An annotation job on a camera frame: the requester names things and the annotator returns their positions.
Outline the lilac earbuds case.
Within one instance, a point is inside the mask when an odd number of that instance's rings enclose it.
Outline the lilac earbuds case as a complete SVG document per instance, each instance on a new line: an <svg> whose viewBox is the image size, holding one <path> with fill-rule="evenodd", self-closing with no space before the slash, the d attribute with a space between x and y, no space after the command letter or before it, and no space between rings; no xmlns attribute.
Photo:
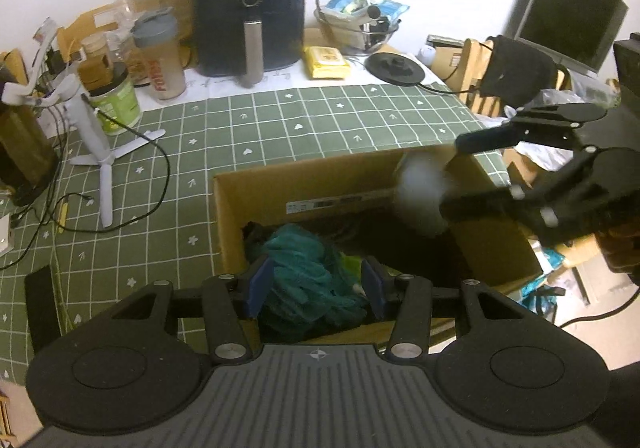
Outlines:
<svg viewBox="0 0 640 448"><path fill-rule="evenodd" d="M407 153L396 169L395 202L404 212L439 214L454 184L434 156Z"/></svg>

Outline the teal bath loofah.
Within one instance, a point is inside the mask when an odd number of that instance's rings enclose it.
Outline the teal bath loofah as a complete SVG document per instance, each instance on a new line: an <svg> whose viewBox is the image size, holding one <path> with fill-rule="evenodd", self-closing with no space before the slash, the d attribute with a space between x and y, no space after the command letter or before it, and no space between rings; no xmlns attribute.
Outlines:
<svg viewBox="0 0 640 448"><path fill-rule="evenodd" d="M331 243L288 223L254 247L268 255L274 277L259 320L281 341L299 342L358 327L367 318L359 279Z"/></svg>

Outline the black cloth on chair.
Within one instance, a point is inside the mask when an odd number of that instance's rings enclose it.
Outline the black cloth on chair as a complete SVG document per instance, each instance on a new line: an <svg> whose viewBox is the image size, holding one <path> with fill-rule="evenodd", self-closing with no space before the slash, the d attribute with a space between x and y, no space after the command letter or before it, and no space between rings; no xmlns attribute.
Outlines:
<svg viewBox="0 0 640 448"><path fill-rule="evenodd" d="M518 40L489 38L490 58L480 81L480 95L494 96L512 108L533 101L541 90L554 89L558 68L551 56Z"/></svg>

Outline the wooden chair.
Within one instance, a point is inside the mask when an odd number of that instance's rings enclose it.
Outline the wooden chair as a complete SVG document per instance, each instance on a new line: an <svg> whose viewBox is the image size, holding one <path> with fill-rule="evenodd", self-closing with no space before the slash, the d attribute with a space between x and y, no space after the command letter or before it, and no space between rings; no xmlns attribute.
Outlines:
<svg viewBox="0 0 640 448"><path fill-rule="evenodd" d="M498 116L503 115L504 109L510 105L494 96L480 95L480 81L484 76L492 50L492 42L489 38L485 41L467 39L464 42L457 70L445 80L445 84L457 93L460 100L473 113ZM556 76L554 89L564 84L566 76L565 70L558 64L555 63L555 65L558 68L558 76Z"/></svg>

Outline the clear plastic bag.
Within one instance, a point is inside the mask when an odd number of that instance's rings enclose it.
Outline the clear plastic bag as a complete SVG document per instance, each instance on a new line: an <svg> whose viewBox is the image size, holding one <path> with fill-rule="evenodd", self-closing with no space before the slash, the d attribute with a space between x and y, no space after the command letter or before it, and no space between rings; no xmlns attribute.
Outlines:
<svg viewBox="0 0 640 448"><path fill-rule="evenodd" d="M590 86L578 86L578 92L574 90L544 89L537 93L532 101L523 105L525 110L529 108L549 108L556 104L591 103L601 108L615 108L620 105L620 92L609 85L603 88L591 88ZM545 171L558 171L572 157L573 152L551 145L532 145L521 142L515 145L514 150L521 156L527 157Z"/></svg>

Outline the cardboard box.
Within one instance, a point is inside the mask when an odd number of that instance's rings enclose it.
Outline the cardboard box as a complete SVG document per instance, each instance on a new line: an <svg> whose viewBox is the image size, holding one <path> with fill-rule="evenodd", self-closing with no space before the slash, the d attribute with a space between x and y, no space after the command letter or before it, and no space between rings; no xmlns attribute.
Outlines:
<svg viewBox="0 0 640 448"><path fill-rule="evenodd" d="M213 180L222 270L240 273L254 247L294 223L346 255L453 286L470 275L510 293L541 275L525 232L510 221L459 223L434 239L395 211L396 169L408 149L227 171Z"/></svg>

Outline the black kettle base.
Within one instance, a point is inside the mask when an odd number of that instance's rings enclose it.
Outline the black kettle base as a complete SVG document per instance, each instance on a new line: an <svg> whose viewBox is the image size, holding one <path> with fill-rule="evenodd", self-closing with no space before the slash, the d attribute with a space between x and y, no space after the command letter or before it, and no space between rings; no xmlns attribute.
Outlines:
<svg viewBox="0 0 640 448"><path fill-rule="evenodd" d="M420 85L425 73L416 62L393 52L376 52L364 60L364 68L374 77L399 87Z"/></svg>

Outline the computer monitor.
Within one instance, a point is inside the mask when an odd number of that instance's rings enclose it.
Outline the computer monitor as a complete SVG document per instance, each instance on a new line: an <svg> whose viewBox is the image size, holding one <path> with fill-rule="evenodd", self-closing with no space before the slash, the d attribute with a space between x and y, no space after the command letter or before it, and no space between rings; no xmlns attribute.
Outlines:
<svg viewBox="0 0 640 448"><path fill-rule="evenodd" d="M503 35L577 72L597 73L627 12L624 0L514 0Z"/></svg>

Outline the glass bowl with clutter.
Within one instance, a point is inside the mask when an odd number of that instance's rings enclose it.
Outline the glass bowl with clutter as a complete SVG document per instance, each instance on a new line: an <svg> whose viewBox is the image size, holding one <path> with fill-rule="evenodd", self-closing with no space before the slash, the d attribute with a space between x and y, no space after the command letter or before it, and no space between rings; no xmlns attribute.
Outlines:
<svg viewBox="0 0 640 448"><path fill-rule="evenodd" d="M324 39L343 53L365 56L387 44L409 10L394 0L314 0L314 17Z"/></svg>

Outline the yellow wet wipes pack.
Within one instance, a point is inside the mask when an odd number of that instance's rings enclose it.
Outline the yellow wet wipes pack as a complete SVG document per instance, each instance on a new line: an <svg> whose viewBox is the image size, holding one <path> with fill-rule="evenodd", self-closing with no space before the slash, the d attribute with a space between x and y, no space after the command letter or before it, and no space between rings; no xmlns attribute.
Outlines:
<svg viewBox="0 0 640 448"><path fill-rule="evenodd" d="M336 48L306 47L304 61L311 79L345 79L350 73L348 61Z"/></svg>

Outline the green label jar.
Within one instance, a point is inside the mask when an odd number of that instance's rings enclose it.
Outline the green label jar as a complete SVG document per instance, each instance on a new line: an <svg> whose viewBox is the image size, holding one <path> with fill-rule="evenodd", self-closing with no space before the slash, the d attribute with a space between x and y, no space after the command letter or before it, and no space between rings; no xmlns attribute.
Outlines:
<svg viewBox="0 0 640 448"><path fill-rule="evenodd" d="M134 90L134 83L124 62L115 62L113 80L105 86L89 91L90 102L102 115L96 116L107 136L116 136L140 121L142 111Z"/></svg>

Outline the black kettle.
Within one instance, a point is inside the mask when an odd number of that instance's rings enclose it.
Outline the black kettle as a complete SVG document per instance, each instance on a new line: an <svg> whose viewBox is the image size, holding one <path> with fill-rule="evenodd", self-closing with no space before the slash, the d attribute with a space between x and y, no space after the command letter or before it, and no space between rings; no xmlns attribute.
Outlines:
<svg viewBox="0 0 640 448"><path fill-rule="evenodd" d="M50 185L58 156L26 105L1 104L0 139L1 189L15 206L29 205Z"/></svg>

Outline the grey lid shaker bottle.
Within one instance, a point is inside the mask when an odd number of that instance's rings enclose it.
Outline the grey lid shaker bottle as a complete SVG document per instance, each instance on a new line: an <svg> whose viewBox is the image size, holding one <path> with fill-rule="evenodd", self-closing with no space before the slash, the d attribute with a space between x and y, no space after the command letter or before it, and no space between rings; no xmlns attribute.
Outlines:
<svg viewBox="0 0 640 448"><path fill-rule="evenodd" d="M186 90L178 34L171 7L143 13L131 30L158 101L175 99Z"/></svg>

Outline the black air fryer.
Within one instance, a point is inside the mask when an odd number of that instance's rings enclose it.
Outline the black air fryer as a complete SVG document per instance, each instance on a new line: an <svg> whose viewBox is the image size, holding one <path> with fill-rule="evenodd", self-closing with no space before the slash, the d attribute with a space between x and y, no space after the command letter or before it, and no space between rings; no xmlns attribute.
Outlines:
<svg viewBox="0 0 640 448"><path fill-rule="evenodd" d="M198 73L249 84L302 59L305 0L192 0Z"/></svg>

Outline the white gimbal tripod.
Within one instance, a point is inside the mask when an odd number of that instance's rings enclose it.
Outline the white gimbal tripod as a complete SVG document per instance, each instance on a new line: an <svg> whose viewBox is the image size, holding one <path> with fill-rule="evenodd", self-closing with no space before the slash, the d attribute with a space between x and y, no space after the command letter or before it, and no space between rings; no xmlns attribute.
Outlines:
<svg viewBox="0 0 640 448"><path fill-rule="evenodd" d="M139 131L124 126L125 130L130 131L137 138L129 141L126 145L112 149L107 135L96 118L96 116L102 115L108 119L108 116L98 108L93 108L89 102L88 91L81 85L76 74L65 75L49 96L36 98L32 93L36 87L37 72L46 59L57 30L58 26L50 18L47 18L46 22L38 28L34 39L39 42L39 49L34 64L32 64L28 83L18 85L15 82L9 82L3 88L1 101L6 105L13 106L32 105L41 106L41 108L50 108L55 104L64 106L70 125L78 130L82 142L89 151L88 155L73 157L70 163L80 166L99 166L101 223L107 231L118 229L120 226L113 226L113 164L122 156L141 149L145 145L155 145L158 148L157 140L163 137L166 131L159 129L140 134Z"/></svg>

